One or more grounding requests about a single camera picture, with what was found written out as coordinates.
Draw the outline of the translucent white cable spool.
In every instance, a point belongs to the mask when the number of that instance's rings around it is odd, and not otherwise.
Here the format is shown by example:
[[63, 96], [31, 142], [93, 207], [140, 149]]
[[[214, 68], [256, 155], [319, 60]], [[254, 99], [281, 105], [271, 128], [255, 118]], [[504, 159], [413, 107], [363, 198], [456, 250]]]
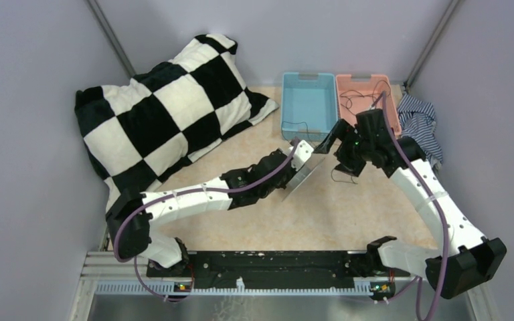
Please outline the translucent white cable spool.
[[282, 195], [282, 202], [285, 202], [290, 198], [291, 195], [295, 194], [296, 191], [304, 185], [309, 177], [323, 165], [325, 154], [311, 154], [311, 157], [303, 164], [303, 166], [297, 171], [296, 175], [288, 182], [284, 194]]

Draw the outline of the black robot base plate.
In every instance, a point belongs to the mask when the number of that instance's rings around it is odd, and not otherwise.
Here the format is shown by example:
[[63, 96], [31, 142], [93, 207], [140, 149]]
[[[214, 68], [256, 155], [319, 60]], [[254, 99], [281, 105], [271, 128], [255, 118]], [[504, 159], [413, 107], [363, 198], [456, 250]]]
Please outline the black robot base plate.
[[345, 289], [356, 278], [387, 277], [364, 251], [197, 251], [169, 269], [148, 267], [149, 278], [185, 278], [196, 290], [232, 289], [242, 280], [250, 290]]

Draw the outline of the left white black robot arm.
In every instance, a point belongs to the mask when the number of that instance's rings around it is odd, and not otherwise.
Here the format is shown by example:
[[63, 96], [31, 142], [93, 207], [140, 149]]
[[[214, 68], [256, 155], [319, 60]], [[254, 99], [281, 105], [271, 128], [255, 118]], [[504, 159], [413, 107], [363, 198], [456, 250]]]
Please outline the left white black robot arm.
[[159, 193], [123, 191], [106, 214], [115, 258], [127, 262], [142, 256], [171, 276], [184, 274], [188, 266], [184, 243], [159, 233], [158, 227], [210, 211], [254, 205], [273, 191], [287, 188], [310, 156], [311, 151], [298, 144], [198, 185]]

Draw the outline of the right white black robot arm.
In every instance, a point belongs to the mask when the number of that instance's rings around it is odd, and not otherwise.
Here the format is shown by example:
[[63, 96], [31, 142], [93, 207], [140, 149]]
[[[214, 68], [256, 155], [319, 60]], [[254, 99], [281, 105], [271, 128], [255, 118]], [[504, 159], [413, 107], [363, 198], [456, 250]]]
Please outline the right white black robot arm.
[[396, 137], [383, 110], [359, 113], [356, 125], [338, 120], [315, 152], [327, 154], [336, 140], [336, 170], [358, 177], [367, 163], [381, 169], [411, 202], [438, 246], [429, 249], [391, 236], [372, 241], [365, 258], [371, 274], [382, 276], [392, 268], [420, 276], [444, 299], [492, 279], [507, 253], [505, 244], [486, 237], [468, 220], [417, 142]]

